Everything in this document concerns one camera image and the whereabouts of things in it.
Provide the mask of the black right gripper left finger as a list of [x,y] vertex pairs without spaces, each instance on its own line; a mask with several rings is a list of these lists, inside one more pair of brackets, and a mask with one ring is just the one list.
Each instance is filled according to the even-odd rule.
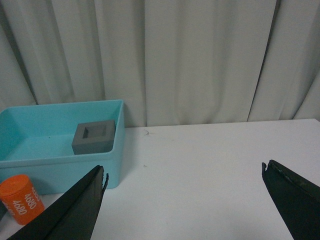
[[95,166],[43,213],[10,240],[89,240],[99,215],[109,176]]

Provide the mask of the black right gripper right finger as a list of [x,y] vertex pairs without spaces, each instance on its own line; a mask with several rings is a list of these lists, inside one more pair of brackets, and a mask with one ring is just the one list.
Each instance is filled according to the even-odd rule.
[[261,175],[291,236],[320,238],[320,187],[275,160],[261,164]]

